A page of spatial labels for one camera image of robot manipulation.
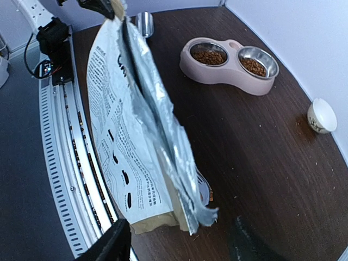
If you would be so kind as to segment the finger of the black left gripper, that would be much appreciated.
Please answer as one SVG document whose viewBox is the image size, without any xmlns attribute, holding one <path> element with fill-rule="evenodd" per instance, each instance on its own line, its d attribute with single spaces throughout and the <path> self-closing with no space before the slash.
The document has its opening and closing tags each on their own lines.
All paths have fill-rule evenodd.
<svg viewBox="0 0 348 261">
<path fill-rule="evenodd" d="M 77 2 L 81 8 L 95 11 L 107 19 L 113 20 L 115 17 L 114 9 L 109 0 L 77 0 Z"/>
</svg>

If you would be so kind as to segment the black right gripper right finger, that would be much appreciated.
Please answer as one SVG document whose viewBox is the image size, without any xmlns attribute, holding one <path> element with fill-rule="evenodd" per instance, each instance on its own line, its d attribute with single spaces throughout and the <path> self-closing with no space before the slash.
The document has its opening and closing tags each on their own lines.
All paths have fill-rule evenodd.
<svg viewBox="0 0 348 261">
<path fill-rule="evenodd" d="M 277 260 L 277 253 L 254 234 L 241 216 L 233 221 L 228 247 L 230 260 Z"/>
</svg>

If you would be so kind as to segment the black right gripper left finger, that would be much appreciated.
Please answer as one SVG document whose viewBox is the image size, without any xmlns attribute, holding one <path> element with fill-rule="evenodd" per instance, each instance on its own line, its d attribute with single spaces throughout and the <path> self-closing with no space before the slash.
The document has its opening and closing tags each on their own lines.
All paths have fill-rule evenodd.
<svg viewBox="0 0 348 261">
<path fill-rule="evenodd" d="M 130 225 L 126 219 L 118 219 L 85 253 L 75 260 L 129 260 L 130 252 Z"/>
</svg>

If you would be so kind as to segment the metal food scoop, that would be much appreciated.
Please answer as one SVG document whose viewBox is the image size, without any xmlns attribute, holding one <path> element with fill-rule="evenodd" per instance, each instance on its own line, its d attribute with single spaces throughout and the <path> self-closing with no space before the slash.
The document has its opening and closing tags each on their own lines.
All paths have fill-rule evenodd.
<svg viewBox="0 0 348 261">
<path fill-rule="evenodd" d="M 154 33 L 154 21 L 151 13 L 145 11 L 138 13 L 135 17 L 135 24 L 140 34 L 145 38 L 150 38 Z"/>
</svg>

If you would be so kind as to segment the pet food bag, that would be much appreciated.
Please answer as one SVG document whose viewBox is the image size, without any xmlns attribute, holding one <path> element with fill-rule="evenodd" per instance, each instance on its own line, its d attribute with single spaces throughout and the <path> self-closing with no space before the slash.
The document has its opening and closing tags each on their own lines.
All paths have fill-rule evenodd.
<svg viewBox="0 0 348 261">
<path fill-rule="evenodd" d="M 211 226 L 209 187 L 196 167 L 146 40 L 123 1 L 102 1 L 105 16 L 89 53 L 86 83 L 93 139 L 104 179 L 136 233 Z"/>
</svg>

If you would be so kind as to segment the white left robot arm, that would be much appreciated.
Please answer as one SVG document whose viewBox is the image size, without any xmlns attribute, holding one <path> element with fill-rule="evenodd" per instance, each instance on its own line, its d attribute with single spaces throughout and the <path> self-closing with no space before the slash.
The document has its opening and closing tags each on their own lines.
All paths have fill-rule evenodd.
<svg viewBox="0 0 348 261">
<path fill-rule="evenodd" d="M 13 4 L 24 15 L 28 21 L 32 33 L 36 35 L 39 29 L 45 27 L 53 21 L 53 14 L 49 12 L 40 1 L 37 0 L 14 0 Z M 77 1 L 79 6 L 84 9 L 95 11 L 104 17 L 113 20 L 115 11 L 111 1 Z"/>
</svg>

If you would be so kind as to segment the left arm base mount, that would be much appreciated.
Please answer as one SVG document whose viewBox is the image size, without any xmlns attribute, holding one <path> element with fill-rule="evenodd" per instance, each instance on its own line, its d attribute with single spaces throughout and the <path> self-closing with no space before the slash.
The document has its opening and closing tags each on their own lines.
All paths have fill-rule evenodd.
<svg viewBox="0 0 348 261">
<path fill-rule="evenodd" d="M 52 69 L 39 74 L 38 71 L 32 71 L 27 63 L 27 49 L 32 40 L 30 36 L 23 54 L 23 60 L 27 71 L 36 79 L 45 79 L 52 77 L 53 85 L 65 84 L 73 81 L 74 73 L 72 68 L 71 46 L 69 42 L 69 27 L 59 18 L 53 17 L 51 22 L 38 28 L 36 39 L 39 42 L 40 52 L 47 55 Z"/>
</svg>

